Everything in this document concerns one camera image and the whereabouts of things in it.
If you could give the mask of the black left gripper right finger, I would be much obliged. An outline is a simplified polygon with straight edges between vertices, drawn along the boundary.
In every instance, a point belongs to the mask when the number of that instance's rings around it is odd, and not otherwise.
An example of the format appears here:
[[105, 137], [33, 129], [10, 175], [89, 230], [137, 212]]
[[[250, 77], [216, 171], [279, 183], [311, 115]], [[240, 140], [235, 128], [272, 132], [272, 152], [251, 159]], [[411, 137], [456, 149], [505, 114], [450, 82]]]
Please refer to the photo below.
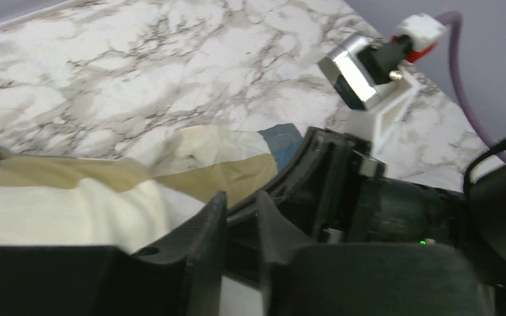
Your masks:
[[267, 192], [256, 198], [260, 291], [265, 315], [316, 315], [314, 243], [284, 217]]

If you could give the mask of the blue beige checked pillowcase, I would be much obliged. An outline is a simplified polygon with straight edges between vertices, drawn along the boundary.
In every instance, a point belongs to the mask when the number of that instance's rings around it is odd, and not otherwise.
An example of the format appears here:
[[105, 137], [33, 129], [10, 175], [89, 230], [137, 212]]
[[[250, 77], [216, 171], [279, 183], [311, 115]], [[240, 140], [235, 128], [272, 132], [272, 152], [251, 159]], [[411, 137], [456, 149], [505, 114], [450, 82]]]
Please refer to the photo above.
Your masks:
[[0, 147], [0, 246], [114, 245], [133, 253], [195, 216], [218, 191], [228, 206], [253, 194], [302, 142], [293, 124], [257, 132], [202, 125], [120, 159]]

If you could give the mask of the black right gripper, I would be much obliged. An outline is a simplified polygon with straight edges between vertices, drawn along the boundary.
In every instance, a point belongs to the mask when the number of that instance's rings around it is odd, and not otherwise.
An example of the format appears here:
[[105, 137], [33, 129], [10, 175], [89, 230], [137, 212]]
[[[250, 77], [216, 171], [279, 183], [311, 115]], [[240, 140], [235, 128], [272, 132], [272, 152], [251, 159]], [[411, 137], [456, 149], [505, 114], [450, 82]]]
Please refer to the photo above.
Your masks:
[[426, 239], [458, 248], [489, 285], [506, 287], [506, 163], [472, 179], [476, 167], [506, 149], [506, 139], [473, 160], [460, 192], [385, 175], [371, 143], [310, 127], [304, 141], [262, 191], [309, 238], [328, 242]]

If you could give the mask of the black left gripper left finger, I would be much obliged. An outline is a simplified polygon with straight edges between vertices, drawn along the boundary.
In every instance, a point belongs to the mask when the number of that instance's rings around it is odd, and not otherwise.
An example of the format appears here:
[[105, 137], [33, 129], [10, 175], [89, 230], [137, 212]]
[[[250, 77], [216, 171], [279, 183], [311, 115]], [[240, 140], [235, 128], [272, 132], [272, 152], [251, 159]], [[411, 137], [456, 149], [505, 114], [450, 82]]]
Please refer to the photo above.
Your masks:
[[146, 263], [139, 315], [217, 315], [227, 245], [227, 196], [217, 192], [189, 220], [133, 254]]

